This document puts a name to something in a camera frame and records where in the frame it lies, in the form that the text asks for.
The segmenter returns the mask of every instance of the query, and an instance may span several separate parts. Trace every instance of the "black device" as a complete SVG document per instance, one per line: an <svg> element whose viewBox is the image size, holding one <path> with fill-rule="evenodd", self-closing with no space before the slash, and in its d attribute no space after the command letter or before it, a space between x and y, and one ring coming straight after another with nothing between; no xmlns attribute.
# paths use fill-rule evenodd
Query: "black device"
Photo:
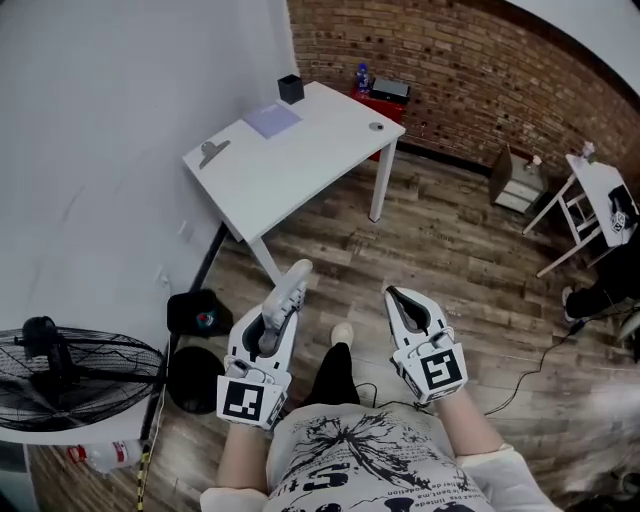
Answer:
<svg viewBox="0 0 640 512"><path fill-rule="evenodd" d="M625 228L638 223L638 212L629 191L624 185L620 185L609 192L609 199L611 200L611 213L615 215L620 212L625 216Z"/></svg>
<svg viewBox="0 0 640 512"><path fill-rule="evenodd" d="M183 411L209 414L216 410L218 375L224 375L224 365L212 352L184 347L171 358L167 390Z"/></svg>
<svg viewBox="0 0 640 512"><path fill-rule="evenodd" d="M288 75L278 80L280 99L289 105L293 105L304 99L304 87L299 76Z"/></svg>
<svg viewBox="0 0 640 512"><path fill-rule="evenodd" d="M209 327L199 327L197 317L201 313L214 313L215 322ZM167 302L167 329L173 334L209 338L229 334L232 327L233 314L213 290L178 293Z"/></svg>
<svg viewBox="0 0 640 512"><path fill-rule="evenodd" d="M409 93L411 87L402 82L387 80L386 78L376 78L369 92L371 98L386 100L400 105L409 103Z"/></svg>

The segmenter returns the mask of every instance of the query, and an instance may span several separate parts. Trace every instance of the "black cable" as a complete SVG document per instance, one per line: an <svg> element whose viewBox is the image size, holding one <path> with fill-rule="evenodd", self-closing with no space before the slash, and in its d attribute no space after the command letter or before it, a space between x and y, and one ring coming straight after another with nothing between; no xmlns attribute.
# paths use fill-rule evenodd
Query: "black cable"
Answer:
<svg viewBox="0 0 640 512"><path fill-rule="evenodd" d="M428 413L427 411L425 411L424 409L429 405L429 404L420 404L418 402L413 402L413 404L410 404L408 402L400 402L398 400L391 400L389 402L385 402L382 405L379 405L378 407L376 407L376 401L378 400L378 386L376 386L373 382L363 382L362 384L358 384L356 386L356 389L358 389L361 386L373 386L373 402L371 404L371 408L372 409L382 409L383 407L386 407L387 405L390 404L400 404L400 405L406 405L407 407L411 407L412 409L418 411L418 412L423 412L425 414L428 414L429 416L433 416L433 414Z"/></svg>
<svg viewBox="0 0 640 512"><path fill-rule="evenodd" d="M518 379L518 383L516 384L516 388L513 390L513 394L507 398L507 400L505 400L502 404L500 404L498 407L496 407L495 409L491 409L489 412L485 412L484 415L485 416L489 416L490 414L494 414L498 411L502 411L503 409L505 409L511 402L513 402L513 400L516 397L516 394L518 393L518 389L520 388L520 384L522 383L522 380L527 376L527 375L533 375L534 373L540 373L542 371L542 365L544 363L544 358L547 356L547 354L549 352L551 352L554 348L559 347L560 345L562 345L565 341L567 341L569 339L570 336L573 336L574 334L579 333L582 328L587 325L589 322L593 321L593 320L604 320L605 318L610 318L613 316L618 316L618 315L625 315L627 313L633 313L635 311L640 310L640 308L637 307L631 307L626 311L618 311L618 309L616 308L616 312L615 313L611 313L609 315L601 315L599 317L592 317L592 318L588 318L586 320L580 319L578 320L575 324L573 324L571 326L571 329L569 329L569 332L567 333L567 335L562 338L558 343L556 343L555 345L551 345L549 348L547 348L543 353L542 353L542 357L540 358L540 363L538 364L538 369L537 370L532 370L530 372L525 372L522 375L520 375L520 378Z"/></svg>
<svg viewBox="0 0 640 512"><path fill-rule="evenodd" d="M412 404L410 404L410 403L407 403L407 402L400 402L398 400L391 400L389 402L385 402L384 404L382 404L379 407L376 407L376 409L382 409L383 407L386 407L387 405L390 405L390 404L406 405L407 407L411 407L414 411L424 413L427 416L433 416L433 414L431 414L430 412L425 411L425 409L427 407L429 407L430 403L429 404L421 404L419 402L413 402Z"/></svg>

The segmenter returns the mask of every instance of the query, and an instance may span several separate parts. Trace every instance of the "brick wall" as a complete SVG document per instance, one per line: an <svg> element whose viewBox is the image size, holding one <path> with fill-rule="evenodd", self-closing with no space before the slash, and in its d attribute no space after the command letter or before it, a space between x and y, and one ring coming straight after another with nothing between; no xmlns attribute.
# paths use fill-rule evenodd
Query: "brick wall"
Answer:
<svg viewBox="0 0 640 512"><path fill-rule="evenodd" d="M348 92L358 63L411 86L406 142L491 165L504 142L566 175L585 139L636 180L638 97L606 64L502 0L288 0L305 81Z"/></svg>

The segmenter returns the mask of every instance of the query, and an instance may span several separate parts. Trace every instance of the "white desk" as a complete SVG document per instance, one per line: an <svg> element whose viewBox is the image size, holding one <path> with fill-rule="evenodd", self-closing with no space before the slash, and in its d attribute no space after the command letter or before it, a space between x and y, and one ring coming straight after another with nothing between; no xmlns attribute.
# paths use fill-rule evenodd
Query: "white desk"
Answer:
<svg viewBox="0 0 640 512"><path fill-rule="evenodd" d="M601 258L605 257L607 254L609 254L616 247L626 244L631 238L631 235L633 235L635 229L635 227L626 228L623 229L620 233L616 233L611 226L612 210L609 194L613 189L619 187L620 185L623 185L625 188L627 188L618 170L614 167L601 164L599 162L590 164L584 158L580 158L575 155L567 155L566 157L573 173L571 174L571 176L569 176L567 182L555 195L555 197L549 202L549 204L544 207L544 209L538 214L535 219L531 221L531 223L526 228L524 228L522 234L526 235L529 230L534 225L536 225L538 221L551 209L551 207L554 204L558 203L562 208L564 216L567 219L569 229L571 229L571 234L573 235L576 245L568 252L560 256L560 258L551 263L549 266L538 272L536 274L537 277L543 276L544 274L558 266L560 263L568 259L570 256L578 252L598 235L602 234L604 235L609 249L594 261L592 261L589 264L589 266L591 266ZM565 200L564 194L576 181L582 187L582 193L578 194L576 197L570 200ZM592 214L588 216L585 216L582 208L580 207L580 202L585 199L589 202L592 209ZM569 208L574 206L582 216L582 222L579 225L575 224L574 219L569 212ZM585 237L582 232L587 230L588 228L592 229Z"/></svg>
<svg viewBox="0 0 640 512"><path fill-rule="evenodd" d="M262 235L318 192L382 149L369 217L380 218L396 141L405 129L317 82L305 98L281 104L302 121L265 139L236 121L209 140L231 144L203 169L200 146L184 161L211 196L236 240L245 240L271 280L281 276ZM372 130L371 123L384 129Z"/></svg>

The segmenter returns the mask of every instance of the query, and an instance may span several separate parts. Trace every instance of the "wall outlet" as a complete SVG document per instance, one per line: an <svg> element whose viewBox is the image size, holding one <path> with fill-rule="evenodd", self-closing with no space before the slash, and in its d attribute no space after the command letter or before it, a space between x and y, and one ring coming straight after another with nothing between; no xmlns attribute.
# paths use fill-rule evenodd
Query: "wall outlet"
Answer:
<svg viewBox="0 0 640 512"><path fill-rule="evenodd" d="M186 243L189 243L191 241L191 237L193 236L193 226L186 220L182 221L182 225L178 230L178 236L182 238Z"/></svg>
<svg viewBox="0 0 640 512"><path fill-rule="evenodd" d="M163 288L169 288L169 293L171 293L171 280L162 268L162 265L158 265L158 270L156 270L156 274L153 277L153 282Z"/></svg>

